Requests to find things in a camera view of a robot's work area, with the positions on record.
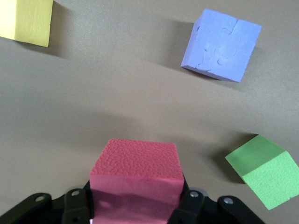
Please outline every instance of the bolt hole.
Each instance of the bolt hole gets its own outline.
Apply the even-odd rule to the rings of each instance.
[[[39,196],[39,197],[36,198],[36,202],[40,202],[40,201],[42,201],[43,199],[45,199],[45,196],[44,196],[44,195]]]
[[[75,190],[71,193],[72,196],[77,196],[80,192],[78,190]]]
[[[73,218],[73,223],[77,223],[80,220],[80,216],[74,217]]]

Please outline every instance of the screw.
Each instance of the screw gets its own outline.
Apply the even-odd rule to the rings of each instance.
[[[72,196],[77,196],[80,192],[78,190],[75,190],[71,193]]]
[[[43,199],[45,199],[45,196],[39,196],[39,197],[37,197],[36,198],[36,202],[40,202],[40,201],[42,201]]]
[[[198,197],[198,193],[196,191],[191,191],[190,196],[191,197]]]
[[[234,203],[234,201],[231,198],[229,198],[229,197],[224,198],[223,201],[226,204],[233,204]]]

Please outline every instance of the red foam cube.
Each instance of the red foam cube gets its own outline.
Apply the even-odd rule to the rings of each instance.
[[[165,224],[183,185],[175,144],[112,139],[90,172],[93,224]]]

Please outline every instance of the puzzle cube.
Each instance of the puzzle cube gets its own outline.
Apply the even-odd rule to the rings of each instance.
[[[175,144],[112,139],[90,172],[93,224],[165,224],[183,185]]]
[[[282,147],[261,135],[225,157],[267,209],[299,194],[299,167]]]
[[[193,26],[181,67],[240,82],[261,26],[205,9]]]
[[[0,0],[0,36],[48,47],[53,0]]]

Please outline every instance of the yellow foam cube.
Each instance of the yellow foam cube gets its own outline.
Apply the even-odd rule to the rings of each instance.
[[[0,36],[48,47],[53,0],[0,0]]]

